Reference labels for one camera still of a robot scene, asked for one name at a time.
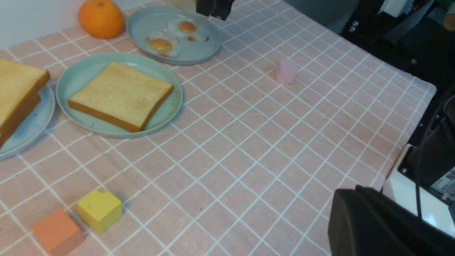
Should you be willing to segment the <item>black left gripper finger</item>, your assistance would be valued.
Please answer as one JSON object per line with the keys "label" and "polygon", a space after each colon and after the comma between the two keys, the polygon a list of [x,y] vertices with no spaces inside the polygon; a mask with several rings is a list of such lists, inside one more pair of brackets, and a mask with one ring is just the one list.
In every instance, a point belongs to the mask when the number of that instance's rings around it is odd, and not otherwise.
{"label": "black left gripper finger", "polygon": [[374,188],[338,188],[328,239],[333,256],[453,256],[455,240]]}

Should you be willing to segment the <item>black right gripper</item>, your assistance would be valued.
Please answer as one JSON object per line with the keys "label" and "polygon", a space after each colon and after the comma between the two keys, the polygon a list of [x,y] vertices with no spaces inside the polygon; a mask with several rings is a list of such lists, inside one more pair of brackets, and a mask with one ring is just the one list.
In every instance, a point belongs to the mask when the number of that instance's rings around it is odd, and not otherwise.
{"label": "black right gripper", "polygon": [[225,21],[231,13],[233,3],[234,0],[197,0],[196,12]]}

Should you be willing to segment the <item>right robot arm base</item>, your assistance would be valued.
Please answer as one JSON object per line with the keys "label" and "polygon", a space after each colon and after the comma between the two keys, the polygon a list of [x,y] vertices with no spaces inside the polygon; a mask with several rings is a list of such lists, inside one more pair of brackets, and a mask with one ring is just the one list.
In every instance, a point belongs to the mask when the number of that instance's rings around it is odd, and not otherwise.
{"label": "right robot arm base", "polygon": [[382,193],[454,237],[454,84],[432,100]]}

